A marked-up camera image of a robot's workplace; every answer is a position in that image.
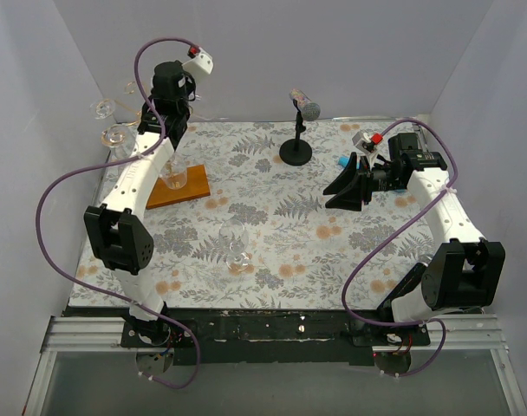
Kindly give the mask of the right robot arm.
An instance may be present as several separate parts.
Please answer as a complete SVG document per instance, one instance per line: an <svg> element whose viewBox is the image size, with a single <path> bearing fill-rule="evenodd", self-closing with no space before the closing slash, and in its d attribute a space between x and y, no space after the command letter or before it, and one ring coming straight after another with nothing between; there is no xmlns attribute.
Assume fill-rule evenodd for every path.
<svg viewBox="0 0 527 416"><path fill-rule="evenodd" d="M431 260L413 267L378 308L379 336L394 345L409 335L409 322L491 305L505 250L472 224L449 186L440 153L422 149L416 133L398 133L389 139L384 159L382 140L379 134L357 133L355 151L324 192L331 197L328 208L360 211L375 192L407 190L424 211L437 250Z"/></svg>

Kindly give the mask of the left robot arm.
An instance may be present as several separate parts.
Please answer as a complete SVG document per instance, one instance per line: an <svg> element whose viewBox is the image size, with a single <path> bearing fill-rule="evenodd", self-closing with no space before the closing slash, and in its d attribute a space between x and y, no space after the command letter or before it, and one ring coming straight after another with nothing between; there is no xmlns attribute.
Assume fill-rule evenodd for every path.
<svg viewBox="0 0 527 416"><path fill-rule="evenodd" d="M154 242L143 218L159 174L185 133L190 117L188 100L194 93L195 82L181 62L155 67L151 102L142 108L134 140L137 159L123 168L102 203L89 206L84 214L94 256L111 270L131 301L125 320L143 342L154 347L169 340L171 327L158 317L166 304L146 271Z"/></svg>

